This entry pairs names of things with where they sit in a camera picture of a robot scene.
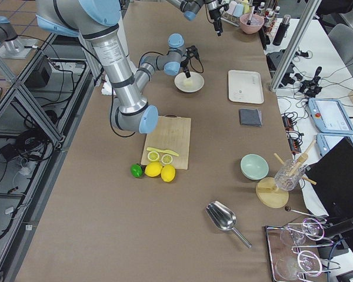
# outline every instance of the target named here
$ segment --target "pink bowl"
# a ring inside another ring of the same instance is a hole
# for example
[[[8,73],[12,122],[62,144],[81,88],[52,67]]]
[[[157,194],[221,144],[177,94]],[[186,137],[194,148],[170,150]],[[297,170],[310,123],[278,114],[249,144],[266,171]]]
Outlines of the pink bowl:
[[[239,26],[244,33],[253,34],[258,32],[264,24],[264,18],[259,15],[253,15],[251,19],[251,25],[247,25],[249,14],[241,15],[239,18]]]

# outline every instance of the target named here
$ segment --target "blue framed tablet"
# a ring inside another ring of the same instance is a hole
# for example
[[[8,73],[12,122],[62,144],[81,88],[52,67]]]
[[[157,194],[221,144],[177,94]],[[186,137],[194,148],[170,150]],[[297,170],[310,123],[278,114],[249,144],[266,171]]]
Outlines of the blue framed tablet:
[[[318,133],[317,134],[317,145],[320,151],[320,155],[324,157],[329,150],[336,146],[342,138],[348,137],[353,143],[352,135],[346,134],[335,134],[335,133]]]
[[[321,132],[353,135],[353,124],[339,100],[310,98],[308,107]]]

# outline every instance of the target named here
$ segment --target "scoop handle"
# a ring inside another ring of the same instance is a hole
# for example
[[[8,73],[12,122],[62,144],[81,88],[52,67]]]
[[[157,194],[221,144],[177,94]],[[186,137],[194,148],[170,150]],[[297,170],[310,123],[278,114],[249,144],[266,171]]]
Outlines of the scoop handle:
[[[235,227],[233,227],[232,231],[234,232],[235,235],[238,236],[239,239],[241,239],[241,241],[246,245],[246,247],[248,248],[252,247],[251,243]]]

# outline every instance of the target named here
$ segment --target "yellow knife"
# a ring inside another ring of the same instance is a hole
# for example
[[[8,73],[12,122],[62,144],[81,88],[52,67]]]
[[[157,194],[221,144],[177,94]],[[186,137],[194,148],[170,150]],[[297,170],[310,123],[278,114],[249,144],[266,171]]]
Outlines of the yellow knife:
[[[156,151],[159,153],[165,153],[165,154],[171,154],[173,156],[177,156],[179,157],[179,154],[173,150],[169,150],[169,149],[165,149],[165,150],[161,150],[161,149],[157,149],[157,148],[153,148],[153,147],[147,147],[146,149],[147,151]]]

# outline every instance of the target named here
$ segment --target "office chair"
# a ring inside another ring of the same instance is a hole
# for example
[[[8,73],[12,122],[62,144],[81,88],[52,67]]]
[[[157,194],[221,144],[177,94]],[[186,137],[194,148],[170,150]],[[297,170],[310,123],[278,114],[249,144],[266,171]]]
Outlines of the office chair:
[[[352,9],[353,9],[353,0],[322,0],[316,12],[316,15],[318,16],[318,20],[320,24],[327,32],[327,30],[325,29],[325,26],[329,26],[333,28],[335,25],[324,21],[323,20],[324,15],[330,15],[333,13],[345,14],[350,12]]]
[[[328,34],[344,64],[353,60],[353,29],[339,23]]]

